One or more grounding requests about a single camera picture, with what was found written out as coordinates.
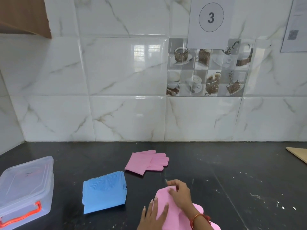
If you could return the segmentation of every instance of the wrist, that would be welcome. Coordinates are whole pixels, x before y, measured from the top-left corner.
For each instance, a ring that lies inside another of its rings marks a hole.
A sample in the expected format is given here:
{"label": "wrist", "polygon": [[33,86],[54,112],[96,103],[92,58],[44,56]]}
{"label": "wrist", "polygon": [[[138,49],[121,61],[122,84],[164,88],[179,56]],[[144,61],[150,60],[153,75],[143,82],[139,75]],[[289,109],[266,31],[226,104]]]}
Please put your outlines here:
{"label": "wrist", "polygon": [[194,216],[196,216],[197,214],[200,214],[200,212],[194,207],[194,205],[189,205],[187,207],[184,207],[182,209],[182,211],[184,212],[184,214],[186,215],[186,217],[190,220],[192,219]]}

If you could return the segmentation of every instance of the hand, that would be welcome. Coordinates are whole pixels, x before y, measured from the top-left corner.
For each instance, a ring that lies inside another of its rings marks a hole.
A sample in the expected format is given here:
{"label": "hand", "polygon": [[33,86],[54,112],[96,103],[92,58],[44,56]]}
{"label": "hand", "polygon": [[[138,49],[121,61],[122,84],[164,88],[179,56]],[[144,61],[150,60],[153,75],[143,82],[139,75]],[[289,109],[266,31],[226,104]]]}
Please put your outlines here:
{"label": "hand", "polygon": [[146,207],[144,206],[141,221],[137,230],[162,230],[162,226],[166,220],[167,212],[169,210],[168,203],[165,205],[161,216],[156,220],[158,213],[158,198],[156,197],[154,202],[151,200],[148,206],[147,214]]}
{"label": "hand", "polygon": [[194,207],[191,200],[190,189],[187,185],[180,180],[171,180],[167,182],[167,185],[175,185],[177,192],[173,189],[169,189],[169,194],[173,197],[175,204],[184,212]]}

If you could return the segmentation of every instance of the bracelet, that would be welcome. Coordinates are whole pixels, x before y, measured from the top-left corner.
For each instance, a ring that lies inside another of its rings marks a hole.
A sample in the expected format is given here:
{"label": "bracelet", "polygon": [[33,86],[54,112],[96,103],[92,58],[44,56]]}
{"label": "bracelet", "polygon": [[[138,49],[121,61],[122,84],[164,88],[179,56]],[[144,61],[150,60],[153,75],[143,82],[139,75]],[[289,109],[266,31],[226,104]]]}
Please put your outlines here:
{"label": "bracelet", "polygon": [[191,226],[192,230],[194,230],[194,227],[193,227],[193,225],[194,225],[194,220],[195,220],[195,218],[196,218],[197,216],[203,216],[203,217],[206,219],[206,221],[208,221],[208,223],[209,223],[210,226],[211,226],[211,223],[210,223],[210,221],[209,221],[209,220],[211,220],[211,218],[210,218],[209,216],[205,216],[204,214],[197,214],[196,216],[194,216],[193,219],[190,220],[190,226]]}

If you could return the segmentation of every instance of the qr code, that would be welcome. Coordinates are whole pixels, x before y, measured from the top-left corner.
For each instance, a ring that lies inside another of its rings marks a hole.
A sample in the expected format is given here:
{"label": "qr code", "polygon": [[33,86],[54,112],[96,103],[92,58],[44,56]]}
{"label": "qr code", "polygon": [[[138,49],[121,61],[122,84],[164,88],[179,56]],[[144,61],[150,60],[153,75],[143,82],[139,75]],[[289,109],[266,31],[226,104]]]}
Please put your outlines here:
{"label": "qr code", "polygon": [[290,31],[288,40],[296,40],[297,34],[298,34],[298,30]]}

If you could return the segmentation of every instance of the plastic container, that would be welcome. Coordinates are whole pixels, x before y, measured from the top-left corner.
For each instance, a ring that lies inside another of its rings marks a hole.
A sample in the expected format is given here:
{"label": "plastic container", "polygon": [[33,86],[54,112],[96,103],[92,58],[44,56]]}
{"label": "plastic container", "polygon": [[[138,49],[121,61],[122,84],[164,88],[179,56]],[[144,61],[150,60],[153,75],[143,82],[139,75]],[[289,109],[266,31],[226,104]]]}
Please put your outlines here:
{"label": "plastic container", "polygon": [[11,167],[0,177],[0,230],[11,230],[50,212],[53,158]]}

